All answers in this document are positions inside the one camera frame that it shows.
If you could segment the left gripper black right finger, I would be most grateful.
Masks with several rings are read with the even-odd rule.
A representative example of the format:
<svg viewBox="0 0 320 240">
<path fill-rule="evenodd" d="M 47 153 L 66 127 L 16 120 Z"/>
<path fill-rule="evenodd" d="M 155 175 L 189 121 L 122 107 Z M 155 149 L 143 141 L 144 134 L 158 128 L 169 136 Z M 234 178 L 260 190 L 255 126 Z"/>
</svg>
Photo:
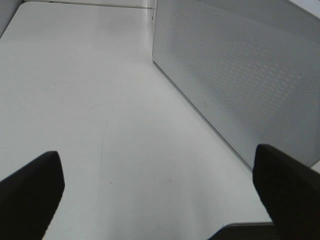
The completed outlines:
<svg viewBox="0 0 320 240">
<path fill-rule="evenodd" d="M 252 180 L 283 240 L 320 238 L 320 174 L 268 144 L 256 148 Z"/>
</svg>

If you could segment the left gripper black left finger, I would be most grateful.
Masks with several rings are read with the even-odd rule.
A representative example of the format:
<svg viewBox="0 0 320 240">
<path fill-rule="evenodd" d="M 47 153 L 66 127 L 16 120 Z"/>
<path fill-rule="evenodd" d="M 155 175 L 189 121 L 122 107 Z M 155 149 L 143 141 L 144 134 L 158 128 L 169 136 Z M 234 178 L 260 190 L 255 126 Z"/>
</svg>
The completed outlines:
<svg viewBox="0 0 320 240">
<path fill-rule="evenodd" d="M 65 189 L 60 156 L 47 151 L 0 182 L 0 238 L 41 240 Z"/>
</svg>

